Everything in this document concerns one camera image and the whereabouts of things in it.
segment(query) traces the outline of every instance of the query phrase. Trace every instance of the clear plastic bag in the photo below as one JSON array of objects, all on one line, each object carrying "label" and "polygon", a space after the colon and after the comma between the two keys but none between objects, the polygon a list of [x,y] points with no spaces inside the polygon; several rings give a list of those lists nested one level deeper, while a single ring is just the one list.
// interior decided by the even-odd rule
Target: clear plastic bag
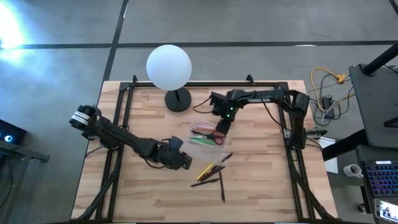
[{"label": "clear plastic bag", "polygon": [[196,121],[190,126],[190,131],[190,137],[184,141],[181,148],[189,156],[205,162],[219,164],[228,155],[226,151],[228,136],[216,131],[215,123]]}]

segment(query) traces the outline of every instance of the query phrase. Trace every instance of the desk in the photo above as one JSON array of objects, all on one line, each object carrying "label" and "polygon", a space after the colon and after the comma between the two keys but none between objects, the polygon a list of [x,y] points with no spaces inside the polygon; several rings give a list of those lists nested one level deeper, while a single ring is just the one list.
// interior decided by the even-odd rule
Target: desk
[{"label": "desk", "polygon": [[[288,81],[289,89],[305,92],[303,81]],[[120,82],[104,82],[98,106],[103,116],[112,118]],[[192,106],[206,100],[211,91],[225,94],[231,89],[265,90],[266,87],[188,87]],[[198,114],[191,108],[183,113],[167,110],[165,91],[154,87],[135,87],[129,118],[130,132],[140,137],[165,139],[171,135],[185,139],[190,124],[197,120],[218,122],[212,114]],[[268,104],[278,118],[277,106]],[[211,107],[198,108],[209,111]],[[310,110],[305,119],[313,127]],[[99,146],[90,142],[88,151]],[[223,170],[226,203],[220,198],[220,183],[191,188],[196,176],[208,165],[193,158],[189,170],[153,169],[133,152],[124,148],[114,222],[293,222],[295,214],[292,186],[280,127],[264,105],[246,105],[239,110],[227,138],[227,149],[234,152]],[[308,181],[320,203],[336,217],[321,151],[307,146],[303,150]],[[76,194],[72,218],[83,213],[98,193],[106,158],[98,150],[86,159]],[[305,217],[305,201],[302,200]]]},{"label": "desk", "polygon": [[398,148],[398,128],[386,128],[384,122],[398,115],[398,75],[388,68],[379,68],[373,77],[363,74],[360,66],[349,67],[364,129],[323,149],[325,161],[354,150],[358,145]]}]

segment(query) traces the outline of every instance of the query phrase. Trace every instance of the black lamp stand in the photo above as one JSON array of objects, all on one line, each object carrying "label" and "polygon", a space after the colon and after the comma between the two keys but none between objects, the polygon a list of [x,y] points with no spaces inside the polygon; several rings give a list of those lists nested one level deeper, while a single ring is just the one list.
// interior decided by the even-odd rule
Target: black lamp stand
[{"label": "black lamp stand", "polygon": [[166,106],[170,111],[183,112],[191,105],[191,93],[186,88],[168,91],[165,96]]}]

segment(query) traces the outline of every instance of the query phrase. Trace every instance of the white spherical lamp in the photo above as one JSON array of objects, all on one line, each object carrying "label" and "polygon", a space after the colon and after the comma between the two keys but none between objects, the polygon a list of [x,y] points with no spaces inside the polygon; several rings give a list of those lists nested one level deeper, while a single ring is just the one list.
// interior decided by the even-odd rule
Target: white spherical lamp
[{"label": "white spherical lamp", "polygon": [[168,90],[165,102],[171,111],[185,111],[191,105],[191,94],[182,88],[191,73],[191,60],[180,47],[163,45],[153,50],[148,57],[148,77],[157,88]]}]

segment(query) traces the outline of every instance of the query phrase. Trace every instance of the scissors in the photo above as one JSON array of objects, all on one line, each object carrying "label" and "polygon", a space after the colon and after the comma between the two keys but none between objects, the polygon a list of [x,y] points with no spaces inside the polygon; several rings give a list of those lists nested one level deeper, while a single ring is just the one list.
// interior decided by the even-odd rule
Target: scissors
[{"label": "scissors", "polygon": [[212,131],[210,134],[204,134],[199,131],[191,130],[193,134],[198,134],[200,136],[203,136],[204,138],[212,140],[214,143],[217,145],[222,145],[224,144],[224,138],[225,134],[219,132],[219,131]]}]

